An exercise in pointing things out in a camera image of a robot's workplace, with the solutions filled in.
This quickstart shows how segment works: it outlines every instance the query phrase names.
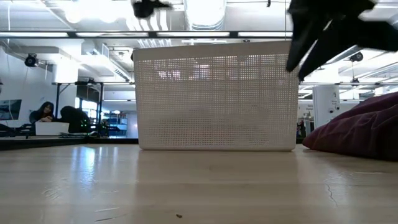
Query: maroon cushion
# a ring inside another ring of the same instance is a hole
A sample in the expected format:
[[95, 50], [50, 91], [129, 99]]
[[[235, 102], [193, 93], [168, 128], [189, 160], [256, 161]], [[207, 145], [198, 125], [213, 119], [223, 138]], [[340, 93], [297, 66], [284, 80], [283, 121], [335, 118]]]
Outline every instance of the maroon cushion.
[[398, 161], [398, 93], [370, 98], [308, 135], [314, 150]]

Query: computer monitor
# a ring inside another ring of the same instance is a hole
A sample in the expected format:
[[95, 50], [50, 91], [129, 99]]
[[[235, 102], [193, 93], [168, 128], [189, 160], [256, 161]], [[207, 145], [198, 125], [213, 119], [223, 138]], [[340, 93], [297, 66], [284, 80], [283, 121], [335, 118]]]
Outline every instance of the computer monitor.
[[18, 120], [22, 100], [0, 100], [0, 121]]

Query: white box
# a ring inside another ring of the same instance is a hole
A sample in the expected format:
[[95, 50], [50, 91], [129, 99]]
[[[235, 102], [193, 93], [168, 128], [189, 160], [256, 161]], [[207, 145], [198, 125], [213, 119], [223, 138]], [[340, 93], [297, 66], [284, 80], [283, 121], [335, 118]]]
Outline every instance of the white box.
[[61, 122], [36, 122], [37, 136], [58, 136], [61, 133], [68, 133], [69, 123]]
[[140, 147], [293, 150], [299, 81], [285, 70], [289, 47], [279, 41], [135, 50]]

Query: laptop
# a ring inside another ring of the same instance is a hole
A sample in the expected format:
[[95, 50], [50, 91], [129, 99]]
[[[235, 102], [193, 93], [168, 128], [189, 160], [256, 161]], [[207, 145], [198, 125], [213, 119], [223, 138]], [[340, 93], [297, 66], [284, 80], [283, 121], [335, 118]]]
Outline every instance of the laptop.
[[62, 122], [36, 122], [36, 136], [59, 136], [68, 133], [69, 123]]

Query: woman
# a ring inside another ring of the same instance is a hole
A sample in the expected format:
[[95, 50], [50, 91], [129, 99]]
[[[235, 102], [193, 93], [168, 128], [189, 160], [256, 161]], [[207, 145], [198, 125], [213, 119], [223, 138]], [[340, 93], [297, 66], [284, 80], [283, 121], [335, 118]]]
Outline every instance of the woman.
[[31, 112], [29, 121], [32, 124], [36, 122], [52, 122], [54, 119], [54, 115], [52, 114], [53, 111], [54, 104], [51, 102], [45, 102], [37, 111]]

